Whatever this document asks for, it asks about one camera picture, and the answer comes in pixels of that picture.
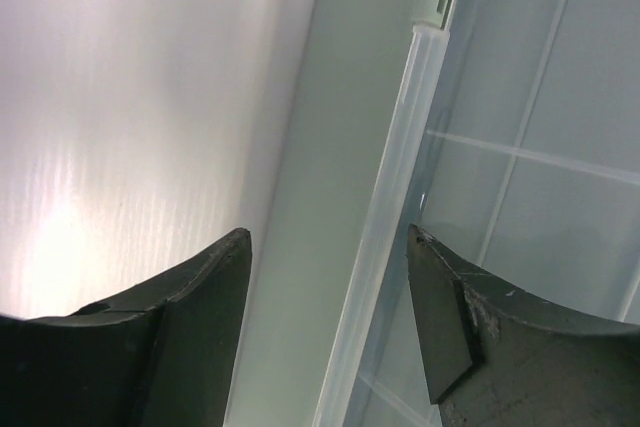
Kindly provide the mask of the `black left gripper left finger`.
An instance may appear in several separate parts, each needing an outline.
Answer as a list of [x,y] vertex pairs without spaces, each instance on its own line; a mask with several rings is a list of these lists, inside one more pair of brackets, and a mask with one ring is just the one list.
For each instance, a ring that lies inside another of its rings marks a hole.
[[252,264],[237,228],[64,317],[1,320],[5,426],[220,426]]

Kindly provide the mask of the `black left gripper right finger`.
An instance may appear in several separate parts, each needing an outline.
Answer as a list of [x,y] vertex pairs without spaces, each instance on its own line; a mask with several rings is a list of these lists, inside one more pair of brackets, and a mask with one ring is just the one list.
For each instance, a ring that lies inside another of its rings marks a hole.
[[639,329],[533,295],[417,225],[408,281],[430,402],[446,426],[635,426]]

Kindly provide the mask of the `green translucent tool box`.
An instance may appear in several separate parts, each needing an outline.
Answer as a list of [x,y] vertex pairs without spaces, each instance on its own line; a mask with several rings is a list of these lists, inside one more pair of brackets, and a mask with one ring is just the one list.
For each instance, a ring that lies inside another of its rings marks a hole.
[[407,228],[639,319],[639,0],[316,0],[226,424],[436,426]]

